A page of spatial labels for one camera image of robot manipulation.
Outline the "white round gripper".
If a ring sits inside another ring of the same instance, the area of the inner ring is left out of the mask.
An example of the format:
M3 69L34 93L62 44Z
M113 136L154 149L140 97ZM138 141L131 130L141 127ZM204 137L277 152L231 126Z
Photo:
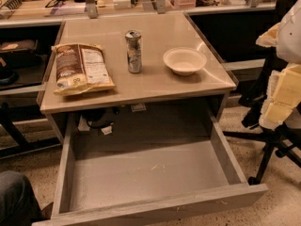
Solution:
M275 130L287 123L292 129L301 127L297 110L301 102L301 65L289 63L281 72L272 71L267 88L267 98L262 104L260 126Z

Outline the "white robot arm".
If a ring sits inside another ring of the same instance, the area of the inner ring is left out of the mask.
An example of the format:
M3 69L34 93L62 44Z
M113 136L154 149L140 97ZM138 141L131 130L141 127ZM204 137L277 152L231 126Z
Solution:
M280 23L260 35L256 43L275 47L277 57L288 63L280 73L271 73L267 98L261 108L260 126L275 130L301 102L301 0L297 0Z

